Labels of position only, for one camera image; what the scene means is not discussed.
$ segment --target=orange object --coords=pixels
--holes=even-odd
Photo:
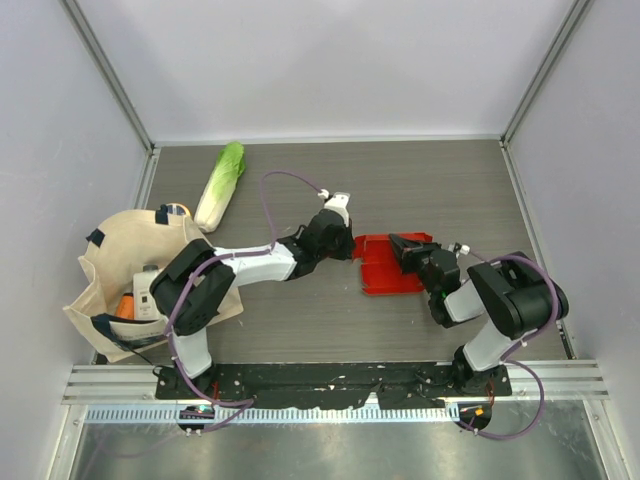
[[[135,320],[135,308],[133,304],[133,293],[125,293],[120,299],[116,309],[116,317],[125,320]]]
[[[407,240],[431,242],[426,233],[398,233]],[[361,235],[356,237],[353,258],[362,258],[362,291],[367,295],[394,295],[398,293],[420,293],[422,282],[415,273],[402,274],[402,270],[391,249],[389,234]]]

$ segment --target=white wall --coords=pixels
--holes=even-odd
[[[0,44],[0,464],[33,480],[91,353],[61,310],[86,286],[76,257],[131,205],[144,153],[58,2],[0,2]]]
[[[598,0],[513,146],[572,343],[598,359],[640,455],[640,3]]]
[[[500,134],[571,0],[81,0],[159,141]]]

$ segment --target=white backdrop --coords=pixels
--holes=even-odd
[[[58,2],[0,2],[0,40],[0,476],[34,480],[91,356],[62,313],[87,286],[77,257],[132,205],[144,151]]]
[[[513,152],[577,352],[596,358],[633,450],[640,365],[640,3],[593,2]]]
[[[156,141],[500,134],[571,0],[80,0]]]

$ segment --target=beige canvas bag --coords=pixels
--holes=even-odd
[[[117,362],[165,341],[166,320],[137,322],[114,316],[126,292],[131,292],[133,274],[144,265],[164,268],[192,240],[205,238],[189,216],[168,214],[166,207],[127,210],[109,217],[87,237],[89,245],[78,258],[89,286],[63,308],[71,322],[91,345]],[[238,289],[230,290],[219,315],[209,325],[243,310]]]

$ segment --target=black mounting plate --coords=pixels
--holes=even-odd
[[[156,398],[197,399],[173,367],[158,367]],[[342,410],[364,405],[369,394],[381,409],[443,406],[441,397],[484,397],[482,384],[453,385],[453,369],[435,362],[377,363],[220,363],[200,375],[196,385],[209,396],[235,401],[252,398],[253,408],[296,407]],[[491,374],[495,396],[511,395],[507,369]]]

